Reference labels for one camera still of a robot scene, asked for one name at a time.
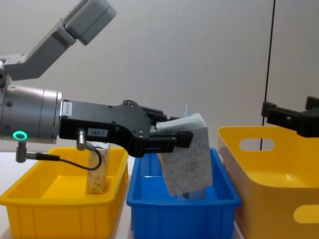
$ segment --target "yellow storage basket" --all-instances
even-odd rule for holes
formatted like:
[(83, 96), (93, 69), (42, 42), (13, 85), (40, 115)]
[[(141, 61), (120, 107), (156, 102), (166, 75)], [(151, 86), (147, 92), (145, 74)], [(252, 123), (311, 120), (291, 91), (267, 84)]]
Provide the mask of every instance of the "yellow storage basket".
[[(89, 152), (54, 148), (51, 154), (88, 165)], [(107, 191), (86, 194), (87, 171), (63, 162), (40, 161), (1, 197), (15, 239), (106, 239), (121, 209), (128, 154), (111, 148)]]
[[(242, 198), (236, 221), (246, 239), (319, 238), (319, 138), (281, 127), (223, 127), (219, 152)], [(270, 138), (269, 151), (244, 151), (246, 138)]]

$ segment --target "blue plastic bin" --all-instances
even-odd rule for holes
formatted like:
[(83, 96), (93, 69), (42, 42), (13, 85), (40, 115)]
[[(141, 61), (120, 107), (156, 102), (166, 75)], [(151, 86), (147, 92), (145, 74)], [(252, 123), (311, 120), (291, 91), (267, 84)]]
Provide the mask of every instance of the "blue plastic bin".
[(170, 197), (156, 154), (134, 163), (127, 204), (135, 239), (231, 239), (241, 199), (215, 149), (210, 150), (213, 186), (205, 200)]

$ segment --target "white table surface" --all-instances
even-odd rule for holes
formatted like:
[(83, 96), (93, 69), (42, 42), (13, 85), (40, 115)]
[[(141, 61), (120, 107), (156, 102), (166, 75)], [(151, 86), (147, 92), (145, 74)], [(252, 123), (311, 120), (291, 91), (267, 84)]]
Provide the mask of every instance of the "white table surface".
[[(0, 152), (0, 194), (5, 192), (18, 180), (36, 161), (27, 160), (25, 163), (15, 161), (15, 153)], [(128, 160), (129, 175), (132, 174), (134, 158)], [(12, 239), (6, 207), (0, 206), (0, 239)], [(112, 239), (134, 239), (131, 232), (131, 208), (123, 203), (121, 216), (117, 223)], [(233, 239), (244, 239), (235, 223)]]

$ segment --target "basket handle hole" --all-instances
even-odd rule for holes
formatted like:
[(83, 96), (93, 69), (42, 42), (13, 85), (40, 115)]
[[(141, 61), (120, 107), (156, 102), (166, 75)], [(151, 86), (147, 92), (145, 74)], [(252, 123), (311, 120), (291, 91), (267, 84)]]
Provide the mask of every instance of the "basket handle hole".
[(301, 224), (319, 223), (319, 205), (302, 205), (294, 211), (294, 219)]
[(245, 138), (240, 141), (239, 147), (242, 151), (256, 151), (260, 150), (262, 140), (262, 150), (261, 151), (271, 151), (273, 150), (275, 143), (271, 138)]

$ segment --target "green indicator light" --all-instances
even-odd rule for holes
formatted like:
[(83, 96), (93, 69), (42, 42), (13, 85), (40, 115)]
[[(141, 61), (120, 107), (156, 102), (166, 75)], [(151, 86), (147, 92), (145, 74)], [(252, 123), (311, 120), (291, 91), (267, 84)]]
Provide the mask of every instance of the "green indicator light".
[(28, 138), (26, 132), (23, 132), (21, 130), (14, 132), (12, 136), (16, 140), (26, 140)]

